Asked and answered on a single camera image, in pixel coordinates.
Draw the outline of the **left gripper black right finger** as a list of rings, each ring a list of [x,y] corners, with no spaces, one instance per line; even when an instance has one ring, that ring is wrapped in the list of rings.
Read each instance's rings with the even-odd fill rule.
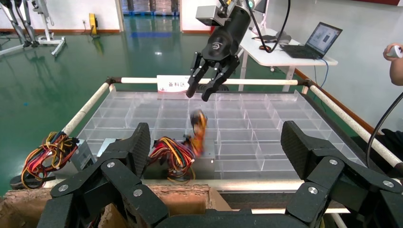
[[[282,149],[303,181],[285,213],[317,228],[330,202],[342,204],[365,228],[403,225],[403,188],[392,178],[346,158],[331,142],[303,133],[285,121]]]

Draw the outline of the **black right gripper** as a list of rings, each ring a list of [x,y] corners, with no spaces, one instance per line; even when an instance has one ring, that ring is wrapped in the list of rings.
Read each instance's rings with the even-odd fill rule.
[[[206,74],[209,66],[214,68],[214,78],[209,81],[202,93],[202,100],[207,102],[233,74],[240,64],[238,52],[241,41],[248,30],[251,13],[247,5],[234,5],[226,18],[219,16],[219,8],[215,5],[199,6],[196,19],[215,29],[208,39],[206,47],[201,52],[195,52],[188,79],[186,91],[192,98],[199,86],[200,80]]]

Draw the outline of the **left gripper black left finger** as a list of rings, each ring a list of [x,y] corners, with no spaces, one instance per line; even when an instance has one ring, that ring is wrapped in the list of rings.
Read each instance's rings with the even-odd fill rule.
[[[110,144],[95,164],[54,186],[40,228],[87,228],[109,204],[131,228],[154,228],[168,207],[141,180],[150,150],[150,130],[139,123],[131,137]]]

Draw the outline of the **person's bare hand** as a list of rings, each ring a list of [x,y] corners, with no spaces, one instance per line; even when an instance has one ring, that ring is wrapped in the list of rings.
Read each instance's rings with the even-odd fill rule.
[[[403,58],[403,45],[398,43],[389,44],[383,52],[384,58],[393,61]]]

